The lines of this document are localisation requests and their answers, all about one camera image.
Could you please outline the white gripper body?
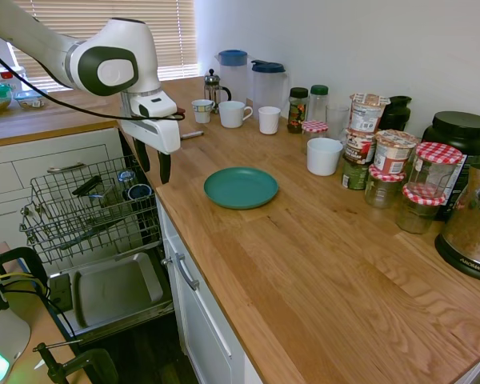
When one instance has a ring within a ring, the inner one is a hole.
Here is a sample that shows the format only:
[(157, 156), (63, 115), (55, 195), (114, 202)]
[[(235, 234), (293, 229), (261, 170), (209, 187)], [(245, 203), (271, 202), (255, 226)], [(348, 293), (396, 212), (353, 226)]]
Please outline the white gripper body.
[(164, 154), (172, 154), (181, 146), (179, 127), (175, 120), (136, 122), (122, 120), (122, 129), (133, 138)]

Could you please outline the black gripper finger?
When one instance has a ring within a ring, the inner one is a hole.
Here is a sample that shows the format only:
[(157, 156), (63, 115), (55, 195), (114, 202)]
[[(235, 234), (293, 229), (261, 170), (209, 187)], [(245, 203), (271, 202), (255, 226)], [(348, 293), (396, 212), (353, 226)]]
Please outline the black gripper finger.
[(147, 173), (150, 171), (150, 159), (146, 150), (146, 144), (138, 139), (134, 140), (134, 148), (142, 170)]
[(171, 172), (171, 156), (158, 152), (159, 176), (162, 184), (166, 184), (170, 180)]

